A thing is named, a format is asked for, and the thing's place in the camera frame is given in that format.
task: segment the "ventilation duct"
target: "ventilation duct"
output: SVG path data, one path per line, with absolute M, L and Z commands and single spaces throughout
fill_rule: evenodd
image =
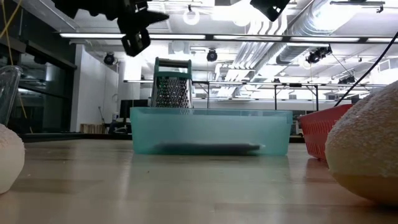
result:
M 285 35 L 331 35 L 348 22 L 359 9 L 357 6 L 330 5 L 330 1 L 314 0 L 312 5 L 285 32 Z M 256 67 L 256 70 L 259 72 L 261 70 L 264 71 L 264 67 L 268 63 L 277 63 L 284 69 L 284 65 L 292 63 L 296 57 L 303 54 L 307 49 L 308 47 L 306 46 L 274 44 Z

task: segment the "red basket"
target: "red basket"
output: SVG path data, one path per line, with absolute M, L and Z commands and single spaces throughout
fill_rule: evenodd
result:
M 303 129 L 308 153 L 316 158 L 325 159 L 325 143 L 328 134 L 336 122 L 353 105 L 341 105 L 318 111 L 298 118 Z

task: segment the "wooden floor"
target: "wooden floor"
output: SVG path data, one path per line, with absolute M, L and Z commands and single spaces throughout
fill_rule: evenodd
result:
M 287 157 L 134 155 L 130 141 L 26 144 L 4 224 L 398 223 L 291 144 Z

